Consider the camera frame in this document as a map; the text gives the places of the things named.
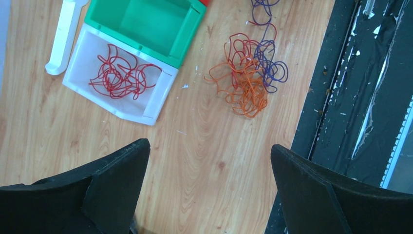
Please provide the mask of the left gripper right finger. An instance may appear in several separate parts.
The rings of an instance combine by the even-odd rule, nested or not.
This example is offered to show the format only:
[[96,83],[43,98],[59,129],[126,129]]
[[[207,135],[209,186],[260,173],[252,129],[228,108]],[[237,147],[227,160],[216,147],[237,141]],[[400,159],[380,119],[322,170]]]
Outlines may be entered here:
[[271,165],[291,234],[410,234],[413,196],[351,179],[275,144]]

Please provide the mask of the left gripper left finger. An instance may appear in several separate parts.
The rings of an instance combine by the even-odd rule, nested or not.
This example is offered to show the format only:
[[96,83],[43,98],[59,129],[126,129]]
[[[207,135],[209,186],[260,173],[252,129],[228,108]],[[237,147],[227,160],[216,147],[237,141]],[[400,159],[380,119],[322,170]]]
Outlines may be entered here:
[[3,234],[135,234],[150,157],[146,138],[33,184],[0,189]]

